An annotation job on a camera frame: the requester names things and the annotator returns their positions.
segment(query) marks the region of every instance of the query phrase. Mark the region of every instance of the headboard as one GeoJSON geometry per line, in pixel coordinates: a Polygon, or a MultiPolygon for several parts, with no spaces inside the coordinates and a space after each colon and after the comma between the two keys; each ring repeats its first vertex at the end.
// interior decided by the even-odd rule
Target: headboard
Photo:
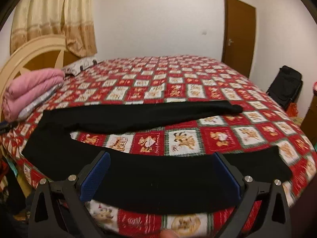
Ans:
{"type": "Polygon", "coordinates": [[[44,35],[30,40],[17,49],[0,69],[0,119],[3,120],[1,105],[5,88],[14,78],[43,68],[58,68],[78,60],[66,48],[65,36],[44,35]]]}

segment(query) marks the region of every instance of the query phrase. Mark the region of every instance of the red bag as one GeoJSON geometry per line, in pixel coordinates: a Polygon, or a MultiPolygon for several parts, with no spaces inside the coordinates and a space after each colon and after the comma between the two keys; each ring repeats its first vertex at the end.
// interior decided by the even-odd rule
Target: red bag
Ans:
{"type": "Polygon", "coordinates": [[[286,114],[288,115],[288,117],[298,116],[297,105],[295,103],[290,103],[286,110],[286,114]]]}

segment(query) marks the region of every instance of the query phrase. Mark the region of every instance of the curved headboard frame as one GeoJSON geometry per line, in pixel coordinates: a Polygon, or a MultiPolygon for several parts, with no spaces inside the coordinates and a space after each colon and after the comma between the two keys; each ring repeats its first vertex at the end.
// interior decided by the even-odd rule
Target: curved headboard frame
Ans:
{"type": "Polygon", "coordinates": [[[18,48],[0,69],[0,119],[2,119],[2,97],[5,88],[20,73],[21,75],[30,70],[24,66],[33,58],[51,51],[60,51],[55,62],[55,68],[63,67],[64,52],[66,48],[65,36],[62,35],[44,35],[31,39],[20,48],[18,48]]]}

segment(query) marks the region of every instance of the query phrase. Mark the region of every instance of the beige curtain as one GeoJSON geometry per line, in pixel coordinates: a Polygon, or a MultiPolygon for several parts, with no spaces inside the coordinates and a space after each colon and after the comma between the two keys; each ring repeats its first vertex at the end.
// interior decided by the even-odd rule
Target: beige curtain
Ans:
{"type": "Polygon", "coordinates": [[[35,37],[62,34],[79,57],[97,53],[92,0],[21,0],[14,13],[11,54],[35,37]]]}

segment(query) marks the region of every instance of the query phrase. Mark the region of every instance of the metal screw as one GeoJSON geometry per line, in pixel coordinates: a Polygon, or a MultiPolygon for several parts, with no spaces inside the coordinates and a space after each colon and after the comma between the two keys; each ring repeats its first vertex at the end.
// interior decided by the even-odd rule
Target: metal screw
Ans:
{"type": "Polygon", "coordinates": [[[246,176],[244,179],[246,182],[253,182],[253,178],[251,176],[246,176]]]}
{"type": "Polygon", "coordinates": [[[275,185],[280,186],[282,183],[280,180],[274,180],[275,185]]]}
{"type": "Polygon", "coordinates": [[[46,184],[46,179],[45,178],[41,179],[40,184],[46,184]]]}
{"type": "Polygon", "coordinates": [[[77,178],[76,175],[70,175],[70,176],[68,177],[68,180],[69,180],[69,181],[75,181],[76,178],[77,178]]]}

